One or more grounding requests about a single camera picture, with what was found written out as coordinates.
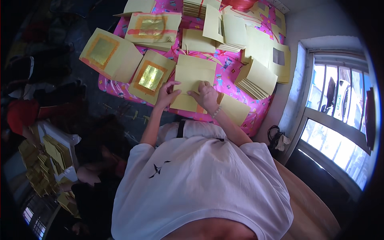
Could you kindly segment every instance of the person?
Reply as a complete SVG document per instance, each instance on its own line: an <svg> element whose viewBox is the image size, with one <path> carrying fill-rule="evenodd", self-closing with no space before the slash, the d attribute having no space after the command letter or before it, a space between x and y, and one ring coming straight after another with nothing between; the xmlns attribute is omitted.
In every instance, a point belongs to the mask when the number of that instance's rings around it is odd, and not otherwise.
<svg viewBox="0 0 384 240"><path fill-rule="evenodd" d="M50 93L45 93L43 89L37 90L32 100L17 99L9 103L6 113L7 123L14 133L24 136L43 152L39 139L36 139L28 127L37 120L65 115L72 111L78 106L71 103L76 101L81 103L81 96L84 96L85 91L86 86L81 85L79 80L58 87ZM9 130L3 128L3 139L7 139L7 133Z"/></svg>
<svg viewBox="0 0 384 240"><path fill-rule="evenodd" d="M66 196L77 205L82 222L71 230L76 235L92 236L92 239L111 237L113 200L124 175L126 161L110 153L102 146L102 162L85 164L77 170L77 182L60 184L63 192L72 191L75 198Z"/></svg>
<svg viewBox="0 0 384 240"><path fill-rule="evenodd" d="M38 52L32 56L14 57L4 71L2 86L10 94L18 89L24 91L26 84L46 82L71 74L69 66L49 66L53 58L74 51L73 43Z"/></svg>
<svg viewBox="0 0 384 240"><path fill-rule="evenodd" d="M128 158L112 213L120 239L280 239L293 221L288 190L266 144L221 110L201 81L189 91L220 126L184 121L159 127L181 90L164 84L140 144Z"/></svg>

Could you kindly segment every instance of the left hand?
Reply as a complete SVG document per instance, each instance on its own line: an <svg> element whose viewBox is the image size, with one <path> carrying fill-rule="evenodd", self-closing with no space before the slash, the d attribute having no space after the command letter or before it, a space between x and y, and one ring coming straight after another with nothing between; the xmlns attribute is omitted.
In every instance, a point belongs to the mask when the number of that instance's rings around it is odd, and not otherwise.
<svg viewBox="0 0 384 240"><path fill-rule="evenodd" d="M159 90L159 95L157 96L157 102L155 107L164 109L166 106L171 104L175 98L181 94L181 90L173 91L173 85L179 85L181 82L178 81L169 81L163 83L163 86Z"/></svg>

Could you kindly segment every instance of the white t-shirt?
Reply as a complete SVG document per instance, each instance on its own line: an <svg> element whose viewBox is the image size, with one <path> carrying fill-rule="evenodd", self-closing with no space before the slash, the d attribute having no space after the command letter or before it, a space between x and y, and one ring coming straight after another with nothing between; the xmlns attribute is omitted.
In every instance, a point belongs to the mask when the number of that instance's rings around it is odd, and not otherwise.
<svg viewBox="0 0 384 240"><path fill-rule="evenodd" d="M280 239L293 221L290 197L267 146L173 138L132 148L116 192L112 237L161 239L203 218L226 218L259 240Z"/></svg>

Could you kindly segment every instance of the white wall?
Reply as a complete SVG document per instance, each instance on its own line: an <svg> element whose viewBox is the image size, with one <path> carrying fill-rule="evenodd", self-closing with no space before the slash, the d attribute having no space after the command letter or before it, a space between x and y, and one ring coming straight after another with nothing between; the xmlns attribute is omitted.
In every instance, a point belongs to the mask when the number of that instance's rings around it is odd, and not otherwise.
<svg viewBox="0 0 384 240"><path fill-rule="evenodd" d="M292 89L293 91L291 91L299 41L321 36L359 36L358 29L352 20L350 20L343 9L334 1L292 13L288 12L285 15L285 21L287 36L284 44L288 45L291 51L290 83L278 84L268 114L258 134L253 139L256 142L265 142L266 144L269 144L267 131L272 125L278 125L281 131L288 130L285 128L287 121L290 120L289 118L284 118L284 108L287 102L288 105L294 105L295 99L297 99L297 95L299 95L300 92L300 89L297 89L297 91L296 89Z"/></svg>

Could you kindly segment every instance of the cartoon print tablecloth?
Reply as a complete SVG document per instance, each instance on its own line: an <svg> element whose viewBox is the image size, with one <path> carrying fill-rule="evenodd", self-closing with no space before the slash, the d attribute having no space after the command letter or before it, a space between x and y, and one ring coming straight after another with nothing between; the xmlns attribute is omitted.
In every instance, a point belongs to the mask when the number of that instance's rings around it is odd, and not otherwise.
<svg viewBox="0 0 384 240"><path fill-rule="evenodd" d="M269 7L269 16L261 15L261 18L263 19L263 23L269 29L263 25L260 28L257 28L257 27L256 28L259 29L260 31L265 32L266 34L269 34L270 38L273 39L273 34L270 31L270 29L271 29L271 22L274 22L274 19L275 19L275 7L271 6L270 3L267 2L266 0L259 0L259 1L265 4L266 7ZM182 6L183 6L182 0L175 0L175 1L157 0L157 3L154 9L152 10L152 12L153 13L182 12ZM128 24L129 24L129 18L122 17L114 31L114 34L124 38L125 33L127 32ZM177 39L172 49L167 53L163 51L158 51L158 50L155 50L155 51L177 62L178 54L183 54L181 51L177 49L177 48L181 48L182 29L192 28L192 29L202 30L203 26L204 26L204 20L190 17L190 16L183 16L180 27L179 27L179 33L177 34ZM283 43L284 36L280 35L279 38L280 38L279 42ZM140 47L140 46L137 46L137 48L143 54L148 50L148 48ZM202 53L191 51L189 54L207 59L207 57L202 55ZM223 51L217 50L216 53L214 54L214 57L223 64L223 66L217 64L215 80L214 80L214 88L217 91L226 93L231 97L236 98L237 100L242 101L243 103L251 107L251 112L248 114L247 118L242 124L241 129L245 133L247 133L250 137L256 135L257 130L260 128L260 125L263 122L265 115L267 114L269 105L274 97L274 94L263 100L253 100L250 96L248 96L246 93L244 93L242 90L240 90L238 87L236 87L233 84L240 72L240 68L242 67L242 64L240 62L241 52L232 53L232 52L223 52ZM174 73L172 73L169 80L173 81L174 78L175 78ZM131 95L128 92L129 84L127 83L111 81L100 74L98 85L100 90L107 92L111 95L124 98L129 101L148 104L152 106L150 103L147 103L142 99L139 99L136 96ZM193 112L177 110L177 109L167 109L167 110L171 113L176 113L194 120L206 121L206 122L217 124L216 120L212 119L212 117L207 114L193 113Z"/></svg>

